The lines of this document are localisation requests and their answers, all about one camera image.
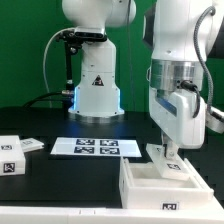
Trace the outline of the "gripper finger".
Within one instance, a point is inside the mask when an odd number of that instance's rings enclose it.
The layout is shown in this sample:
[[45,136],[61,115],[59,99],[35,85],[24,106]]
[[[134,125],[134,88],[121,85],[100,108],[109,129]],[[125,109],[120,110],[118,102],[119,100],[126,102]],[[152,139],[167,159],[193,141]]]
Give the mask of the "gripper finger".
[[167,151],[166,151],[166,157],[168,159],[175,159],[178,153],[179,147],[171,140],[167,143]]
[[164,132],[161,132],[161,140],[162,140],[162,146],[164,149],[164,157],[166,157],[167,156],[167,146],[168,146],[168,136]]

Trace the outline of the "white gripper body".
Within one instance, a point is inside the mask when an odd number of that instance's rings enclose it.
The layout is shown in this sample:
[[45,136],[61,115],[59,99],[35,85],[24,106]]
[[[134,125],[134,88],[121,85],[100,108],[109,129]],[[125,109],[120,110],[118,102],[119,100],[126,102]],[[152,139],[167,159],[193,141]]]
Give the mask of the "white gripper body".
[[196,94],[186,90],[172,92],[164,99],[149,88],[150,116],[179,148],[196,149],[204,142],[206,105],[200,98],[199,112],[193,117],[196,102]]

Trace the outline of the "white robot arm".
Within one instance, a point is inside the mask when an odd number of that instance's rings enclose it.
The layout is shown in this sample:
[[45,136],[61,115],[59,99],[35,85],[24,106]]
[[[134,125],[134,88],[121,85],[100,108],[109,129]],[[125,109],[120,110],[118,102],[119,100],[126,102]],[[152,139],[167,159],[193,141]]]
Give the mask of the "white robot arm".
[[[108,27],[133,21],[134,0],[62,0],[71,34],[81,41],[81,82],[70,115],[88,122],[124,114],[115,84],[116,48]],[[224,21],[224,0],[157,0],[144,16],[144,41],[152,47],[149,112],[162,131],[161,155],[199,148],[207,120],[216,112],[200,96],[205,62]]]

